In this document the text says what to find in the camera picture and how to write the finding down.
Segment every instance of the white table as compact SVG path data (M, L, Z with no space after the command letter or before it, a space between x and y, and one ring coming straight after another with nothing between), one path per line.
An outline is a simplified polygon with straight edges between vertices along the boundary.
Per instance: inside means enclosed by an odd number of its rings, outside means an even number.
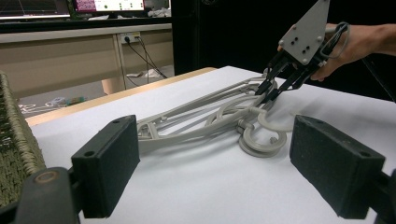
M70 157L111 120L143 119L261 74L220 68L32 126L48 167L71 167ZM268 119L292 124L291 112L321 119L384 155L396 168L396 104L303 85L278 98ZM249 156L230 131L199 144L141 151L141 162L107 219L82 223L374 223L338 217L290 163L290 137L273 158Z

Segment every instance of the screw hole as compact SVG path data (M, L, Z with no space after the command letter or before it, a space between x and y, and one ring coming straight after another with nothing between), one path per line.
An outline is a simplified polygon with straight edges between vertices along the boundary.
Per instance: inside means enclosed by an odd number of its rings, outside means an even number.
M35 177L35 182L38 184L46 184L56 178L59 173L57 171L47 171Z
M92 156L93 154L95 154L95 153L92 152L92 151L88 151L88 152L84 153L84 156L85 156L85 157L90 157L90 156Z
M365 151L361 151L361 155L362 155L363 157L371 157L370 153L365 152Z

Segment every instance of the power outlet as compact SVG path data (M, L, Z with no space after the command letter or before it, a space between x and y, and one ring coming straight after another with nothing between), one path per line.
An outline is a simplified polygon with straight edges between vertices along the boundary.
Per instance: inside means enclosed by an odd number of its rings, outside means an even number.
M128 44L128 42L125 40L125 37L129 38L130 43L134 43L139 41L140 32L122 33L120 36L121 44Z

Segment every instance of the black cable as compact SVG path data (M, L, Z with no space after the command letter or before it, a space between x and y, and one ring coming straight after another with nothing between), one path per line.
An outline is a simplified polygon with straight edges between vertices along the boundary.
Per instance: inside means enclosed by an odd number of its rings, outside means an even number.
M154 63L154 61L152 61L151 57L149 56L148 51L146 50L146 45L145 45L145 43L143 42L143 39L140 38L140 36L138 37L138 39L139 39L140 45L142 46L143 50L146 52L146 56L149 57L151 63L154 65L154 70L156 70L156 72L157 72L158 74L160 74L163 78L167 78L167 76L164 75L164 74L158 69L158 67L157 67L157 65Z
M215 5L219 0L202 0L202 3L204 3L207 6L213 6Z
M129 48L131 48L131 50L133 50L143 61L145 61L146 63L148 63L158 74L160 74L163 78L167 78L166 75L164 75L158 68L157 66L149 63L149 61L145 58L143 58L142 55L140 55L132 46L131 46L131 41L129 40L129 38L125 37L125 41L128 44Z
M149 61L148 61L148 52L145 50L145 57L146 57L146 76L148 77L148 84L149 84Z
M320 50L320 54L326 58L337 58L341 54L341 52L344 50L344 47L347 44L347 41L349 39L349 34L347 34L344 46L341 48L339 54L335 57L330 57L330 54L332 53L332 50L334 49L334 47L337 45L338 41L340 40L343 32L345 32L345 31L348 32L348 30L349 30L348 23L346 23L346 22L338 23L337 26L335 27L334 35L332 36L332 38L330 38L330 40Z
M368 56L365 58L361 59L366 65L367 69L370 71L370 73L373 75L373 77L376 79L376 81L381 85L382 89L388 94L390 99L396 103L396 95L393 93L393 91L389 88L389 86L385 83L385 81L378 75L377 68L372 60Z
M130 77L127 77L129 79L129 81L131 81L134 85L136 85L136 87L139 87L140 85L137 85L136 83L134 83Z

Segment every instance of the computer monitor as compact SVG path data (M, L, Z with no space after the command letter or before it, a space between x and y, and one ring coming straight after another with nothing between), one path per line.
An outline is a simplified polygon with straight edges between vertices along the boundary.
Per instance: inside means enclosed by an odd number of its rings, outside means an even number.
M0 0L0 21L70 18L67 0Z
M108 14L110 19L126 12L142 12L145 10L144 0L73 0L77 13Z

